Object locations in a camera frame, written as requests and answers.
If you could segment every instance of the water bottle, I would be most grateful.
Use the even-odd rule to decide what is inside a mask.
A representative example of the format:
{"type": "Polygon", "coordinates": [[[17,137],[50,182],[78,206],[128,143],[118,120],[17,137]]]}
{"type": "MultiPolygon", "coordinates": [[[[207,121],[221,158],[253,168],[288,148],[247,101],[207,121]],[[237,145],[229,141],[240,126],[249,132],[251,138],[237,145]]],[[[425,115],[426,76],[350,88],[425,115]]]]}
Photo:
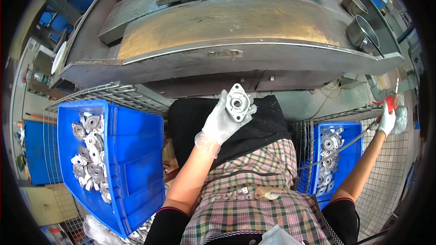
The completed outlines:
{"type": "Polygon", "coordinates": [[[35,73],[34,78],[43,84],[51,84],[53,80],[53,78],[50,78],[41,72],[35,73]]]}

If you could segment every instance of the metal cylinder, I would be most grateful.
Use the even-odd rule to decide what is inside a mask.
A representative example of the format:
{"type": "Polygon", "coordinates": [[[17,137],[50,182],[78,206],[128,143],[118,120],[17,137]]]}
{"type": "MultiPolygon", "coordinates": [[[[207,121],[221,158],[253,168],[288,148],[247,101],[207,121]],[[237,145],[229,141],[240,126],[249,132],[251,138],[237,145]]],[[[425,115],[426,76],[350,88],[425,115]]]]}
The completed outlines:
{"type": "Polygon", "coordinates": [[[342,0],[342,5],[353,17],[368,13],[368,9],[360,0],[342,0]]]}
{"type": "Polygon", "coordinates": [[[365,53],[371,53],[375,47],[379,47],[379,39],[375,31],[360,15],[356,15],[356,19],[345,29],[348,39],[353,46],[365,53]]]}

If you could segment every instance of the clear plastic glove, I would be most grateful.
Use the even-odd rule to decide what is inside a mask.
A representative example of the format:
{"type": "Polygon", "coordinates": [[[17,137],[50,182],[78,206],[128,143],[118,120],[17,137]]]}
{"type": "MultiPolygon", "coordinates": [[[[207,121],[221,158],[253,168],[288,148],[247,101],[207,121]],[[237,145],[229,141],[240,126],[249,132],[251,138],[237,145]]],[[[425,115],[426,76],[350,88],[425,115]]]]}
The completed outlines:
{"type": "Polygon", "coordinates": [[[386,101],[383,102],[383,115],[380,119],[378,130],[383,131],[386,136],[392,131],[395,125],[395,110],[392,110],[392,113],[389,113],[388,104],[386,101]]]}
{"type": "Polygon", "coordinates": [[[221,145],[236,133],[238,129],[250,122],[253,119],[252,114],[257,111],[257,107],[252,104],[244,119],[241,122],[234,122],[226,112],[226,103],[227,91],[222,90],[217,105],[206,119],[201,132],[195,136],[197,148],[215,159],[218,157],[221,145]]]}

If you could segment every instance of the red handle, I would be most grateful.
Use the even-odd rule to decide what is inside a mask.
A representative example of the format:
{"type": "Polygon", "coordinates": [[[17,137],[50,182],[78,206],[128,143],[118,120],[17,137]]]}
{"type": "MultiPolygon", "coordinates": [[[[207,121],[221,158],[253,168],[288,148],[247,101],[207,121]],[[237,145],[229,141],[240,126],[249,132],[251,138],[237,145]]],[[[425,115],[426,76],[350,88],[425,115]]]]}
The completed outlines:
{"type": "Polygon", "coordinates": [[[393,109],[398,108],[397,95],[390,95],[390,96],[385,97],[382,101],[379,101],[379,102],[373,101],[372,103],[374,103],[376,105],[381,105],[381,104],[383,104],[383,101],[386,101],[386,103],[388,104],[389,113],[392,113],[393,109]]]}

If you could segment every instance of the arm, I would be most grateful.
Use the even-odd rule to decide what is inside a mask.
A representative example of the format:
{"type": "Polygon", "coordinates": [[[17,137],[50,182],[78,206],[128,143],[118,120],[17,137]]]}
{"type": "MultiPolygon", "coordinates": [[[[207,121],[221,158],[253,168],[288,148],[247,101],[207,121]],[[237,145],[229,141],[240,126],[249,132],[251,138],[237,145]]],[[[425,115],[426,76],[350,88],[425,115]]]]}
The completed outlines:
{"type": "Polygon", "coordinates": [[[337,188],[336,192],[331,197],[330,202],[339,198],[350,198],[356,202],[362,192],[375,161],[379,156],[380,150],[382,149],[384,139],[394,128],[395,124],[395,111],[392,111],[392,113],[389,114],[386,102],[384,102],[383,106],[384,111],[378,131],[375,133],[356,166],[341,183],[339,188],[337,188]]]}
{"type": "Polygon", "coordinates": [[[234,122],[225,110],[227,91],[210,113],[201,132],[195,137],[195,147],[172,183],[163,207],[175,207],[188,215],[200,194],[211,165],[218,157],[221,145],[238,129],[251,121],[257,107],[251,105],[242,122],[234,122]]]}
{"type": "Polygon", "coordinates": [[[206,155],[196,146],[193,147],[188,160],[168,190],[162,207],[172,206],[191,215],[213,161],[212,156],[206,155]]]}

